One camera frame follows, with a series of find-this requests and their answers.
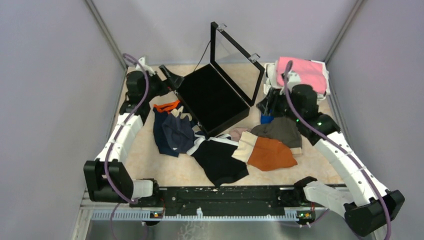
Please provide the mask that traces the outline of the royal blue underwear white trim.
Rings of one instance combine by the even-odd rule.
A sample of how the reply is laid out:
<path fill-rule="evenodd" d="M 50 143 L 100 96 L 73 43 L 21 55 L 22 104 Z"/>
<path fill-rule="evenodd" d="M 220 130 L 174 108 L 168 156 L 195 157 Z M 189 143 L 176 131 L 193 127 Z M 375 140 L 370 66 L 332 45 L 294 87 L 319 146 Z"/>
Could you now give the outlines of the royal blue underwear white trim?
<path fill-rule="evenodd" d="M 274 120 L 274 116 L 272 114 L 261 114 L 260 115 L 260 124 L 269 124 Z"/>

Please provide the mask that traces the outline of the olive grey underwear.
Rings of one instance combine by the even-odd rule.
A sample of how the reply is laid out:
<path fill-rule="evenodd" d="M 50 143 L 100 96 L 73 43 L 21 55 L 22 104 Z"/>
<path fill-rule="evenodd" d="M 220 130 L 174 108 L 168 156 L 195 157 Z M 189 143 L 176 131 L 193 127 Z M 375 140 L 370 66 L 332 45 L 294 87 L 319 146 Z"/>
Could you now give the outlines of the olive grey underwear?
<path fill-rule="evenodd" d="M 258 137 L 278 140 L 290 148 L 294 155 L 302 155 L 302 136 L 296 123 L 287 117 L 274 118 L 270 123 L 255 126 L 251 131 Z"/>

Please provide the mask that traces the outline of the navy underwear orange waistband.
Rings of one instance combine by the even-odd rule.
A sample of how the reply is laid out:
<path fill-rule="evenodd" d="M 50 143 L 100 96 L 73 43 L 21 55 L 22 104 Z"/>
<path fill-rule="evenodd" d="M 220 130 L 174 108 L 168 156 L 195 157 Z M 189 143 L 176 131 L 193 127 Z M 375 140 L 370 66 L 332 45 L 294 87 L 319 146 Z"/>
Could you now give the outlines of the navy underwear orange waistband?
<path fill-rule="evenodd" d="M 180 107 L 182 104 L 180 100 L 176 100 L 174 102 L 165 103 L 162 105 L 153 105 L 153 112 L 154 112 L 154 122 L 153 122 L 153 137 L 155 144 L 158 148 L 158 151 L 162 155 L 172 156 L 172 157 L 178 157 L 179 153 L 172 150 L 167 142 L 167 139 L 165 137 L 165 133 L 163 130 L 163 123 L 165 122 L 168 115 L 171 113 L 172 110 L 176 109 L 177 107 Z"/>

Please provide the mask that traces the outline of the dark blue underwear cream waistband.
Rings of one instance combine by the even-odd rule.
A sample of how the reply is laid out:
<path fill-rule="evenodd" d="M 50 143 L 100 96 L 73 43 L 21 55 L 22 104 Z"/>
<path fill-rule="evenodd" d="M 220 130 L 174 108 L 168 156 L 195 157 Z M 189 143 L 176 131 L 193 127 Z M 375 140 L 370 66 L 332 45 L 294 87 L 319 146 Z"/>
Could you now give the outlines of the dark blue underwear cream waistband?
<path fill-rule="evenodd" d="M 162 124 L 162 130 L 168 146 L 179 153 L 187 153 L 198 138 L 192 126 L 193 117 L 184 106 L 171 110 Z"/>

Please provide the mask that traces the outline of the black display case glass lid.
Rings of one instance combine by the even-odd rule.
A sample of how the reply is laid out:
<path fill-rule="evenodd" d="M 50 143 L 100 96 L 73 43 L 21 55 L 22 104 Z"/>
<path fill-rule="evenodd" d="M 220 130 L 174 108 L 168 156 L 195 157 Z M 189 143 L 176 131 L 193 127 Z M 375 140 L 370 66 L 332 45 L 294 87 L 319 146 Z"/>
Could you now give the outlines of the black display case glass lid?
<path fill-rule="evenodd" d="M 211 22 L 208 64 L 185 75 L 175 91 L 208 137 L 249 116 L 265 74 L 260 56 L 245 50 L 226 27 Z"/>

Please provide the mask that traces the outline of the orange underwear cream waistband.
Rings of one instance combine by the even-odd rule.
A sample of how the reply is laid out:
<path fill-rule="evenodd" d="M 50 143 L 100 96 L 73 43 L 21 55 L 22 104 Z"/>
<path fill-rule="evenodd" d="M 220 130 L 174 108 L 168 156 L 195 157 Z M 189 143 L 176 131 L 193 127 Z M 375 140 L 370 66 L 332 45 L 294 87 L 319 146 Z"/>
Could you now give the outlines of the orange underwear cream waistband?
<path fill-rule="evenodd" d="M 243 132 L 232 158 L 263 172 L 291 168 L 298 164 L 291 149 L 276 139 Z"/>

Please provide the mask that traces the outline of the black underwear white trim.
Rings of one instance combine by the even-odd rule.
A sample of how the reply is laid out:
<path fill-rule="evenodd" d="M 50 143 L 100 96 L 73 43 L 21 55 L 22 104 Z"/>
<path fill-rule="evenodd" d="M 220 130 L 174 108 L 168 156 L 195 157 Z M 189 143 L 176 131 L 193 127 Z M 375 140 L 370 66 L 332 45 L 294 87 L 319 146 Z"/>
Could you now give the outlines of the black underwear white trim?
<path fill-rule="evenodd" d="M 232 157 L 239 143 L 232 140 L 230 134 L 196 137 L 193 147 L 186 154 L 196 160 L 215 187 L 235 183 L 249 175 L 247 164 Z"/>

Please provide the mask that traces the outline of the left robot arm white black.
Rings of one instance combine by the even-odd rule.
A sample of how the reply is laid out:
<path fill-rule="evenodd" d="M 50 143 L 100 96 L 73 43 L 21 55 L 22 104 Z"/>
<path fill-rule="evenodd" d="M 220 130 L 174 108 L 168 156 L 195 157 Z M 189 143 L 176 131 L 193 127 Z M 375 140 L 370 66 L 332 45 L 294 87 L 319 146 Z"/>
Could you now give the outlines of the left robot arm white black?
<path fill-rule="evenodd" d="M 85 183 L 93 202 L 136 205 L 142 200 L 147 206 L 154 207 L 161 198 L 156 190 L 157 182 L 154 179 L 132 179 L 124 162 L 150 113 L 150 101 L 175 91 L 185 78 L 161 65 L 159 69 L 166 77 L 161 80 L 158 73 L 146 64 L 145 57 L 137 59 L 128 53 L 122 57 L 135 70 L 126 76 L 125 101 L 109 139 L 95 159 L 86 161 L 83 166 Z"/>

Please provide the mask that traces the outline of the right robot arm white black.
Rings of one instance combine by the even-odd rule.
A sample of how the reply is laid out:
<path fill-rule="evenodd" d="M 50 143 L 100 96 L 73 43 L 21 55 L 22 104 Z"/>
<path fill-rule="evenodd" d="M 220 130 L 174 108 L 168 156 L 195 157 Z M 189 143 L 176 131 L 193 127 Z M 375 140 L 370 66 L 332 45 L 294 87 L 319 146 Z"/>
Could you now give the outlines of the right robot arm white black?
<path fill-rule="evenodd" d="M 358 236 L 366 237 L 386 227 L 386 238 L 392 234 L 392 221 L 405 202 L 399 190 L 389 190 L 363 164 L 349 147 L 336 122 L 319 112 L 317 93 L 299 82 L 294 71 L 281 75 L 282 93 L 270 90 L 266 99 L 272 103 L 271 115 L 287 117 L 300 134 L 320 152 L 344 181 L 347 191 L 339 191 L 312 177 L 300 180 L 293 192 L 299 206 L 317 203 L 340 215 Z"/>

